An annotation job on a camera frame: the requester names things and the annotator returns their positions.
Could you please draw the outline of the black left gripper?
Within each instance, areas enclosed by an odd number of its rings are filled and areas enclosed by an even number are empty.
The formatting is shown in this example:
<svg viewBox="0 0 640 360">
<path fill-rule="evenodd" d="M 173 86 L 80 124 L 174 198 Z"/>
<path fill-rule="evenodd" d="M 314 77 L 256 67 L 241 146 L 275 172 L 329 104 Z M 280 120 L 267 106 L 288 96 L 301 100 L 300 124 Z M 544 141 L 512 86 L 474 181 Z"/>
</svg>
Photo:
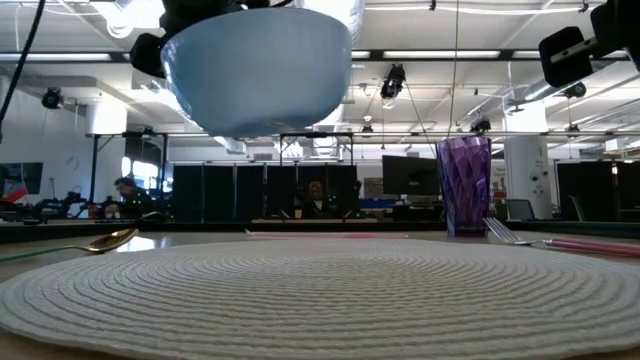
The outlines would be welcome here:
<svg viewBox="0 0 640 360">
<path fill-rule="evenodd" d="M 270 0 L 163 0 L 165 12 L 159 25 L 171 37 L 195 23 L 209 18 L 250 9 L 285 7 L 293 0 L 271 4 Z"/>
</svg>

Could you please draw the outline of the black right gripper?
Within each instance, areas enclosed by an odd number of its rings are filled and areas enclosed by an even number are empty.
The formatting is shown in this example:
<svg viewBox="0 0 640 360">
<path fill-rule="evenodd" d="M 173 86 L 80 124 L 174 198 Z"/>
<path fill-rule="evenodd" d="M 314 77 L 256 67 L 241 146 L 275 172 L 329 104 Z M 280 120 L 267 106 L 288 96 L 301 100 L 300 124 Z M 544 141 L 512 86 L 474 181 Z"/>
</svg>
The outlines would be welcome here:
<svg viewBox="0 0 640 360">
<path fill-rule="evenodd" d="M 639 0 L 608 0 L 590 15 L 596 45 L 594 58 L 625 50 L 639 69 Z"/>
</svg>

